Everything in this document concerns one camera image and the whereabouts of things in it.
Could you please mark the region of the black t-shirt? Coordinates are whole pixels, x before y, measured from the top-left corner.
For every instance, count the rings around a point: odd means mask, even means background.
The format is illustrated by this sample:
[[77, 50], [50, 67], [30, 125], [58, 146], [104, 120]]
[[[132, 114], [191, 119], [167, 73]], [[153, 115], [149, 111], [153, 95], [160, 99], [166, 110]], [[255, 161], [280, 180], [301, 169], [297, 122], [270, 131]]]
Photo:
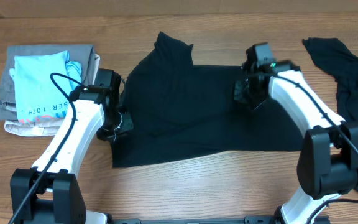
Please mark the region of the black t-shirt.
[[299, 151], [303, 137], [279, 103], [254, 110], [234, 101], [239, 66], [195, 65], [192, 46], [159, 33], [131, 71], [124, 107], [134, 129], [112, 145], [115, 168], [223, 151]]

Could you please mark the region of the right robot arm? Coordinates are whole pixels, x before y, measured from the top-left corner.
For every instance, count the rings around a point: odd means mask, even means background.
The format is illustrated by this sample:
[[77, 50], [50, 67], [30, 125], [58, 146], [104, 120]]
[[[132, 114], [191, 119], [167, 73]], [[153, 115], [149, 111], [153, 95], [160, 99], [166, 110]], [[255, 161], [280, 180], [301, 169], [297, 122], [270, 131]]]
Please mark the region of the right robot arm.
[[329, 109], [309, 87], [300, 68], [274, 58], [268, 43], [246, 51], [243, 76], [234, 84], [234, 101], [252, 109], [278, 102], [304, 136], [296, 173], [300, 183], [273, 215], [246, 216], [245, 223], [329, 223], [320, 213], [358, 187], [358, 123]]

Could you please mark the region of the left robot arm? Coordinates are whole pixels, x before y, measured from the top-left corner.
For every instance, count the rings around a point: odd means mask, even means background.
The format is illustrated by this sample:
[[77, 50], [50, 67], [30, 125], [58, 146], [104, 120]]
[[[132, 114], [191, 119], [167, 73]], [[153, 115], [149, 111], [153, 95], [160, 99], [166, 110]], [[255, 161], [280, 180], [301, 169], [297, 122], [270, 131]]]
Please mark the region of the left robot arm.
[[16, 169], [10, 180], [10, 223], [112, 223], [108, 213], [88, 210], [77, 176], [94, 137], [114, 143], [133, 128], [120, 102], [124, 79], [100, 68], [95, 82], [62, 91], [69, 107], [48, 148], [29, 169]]

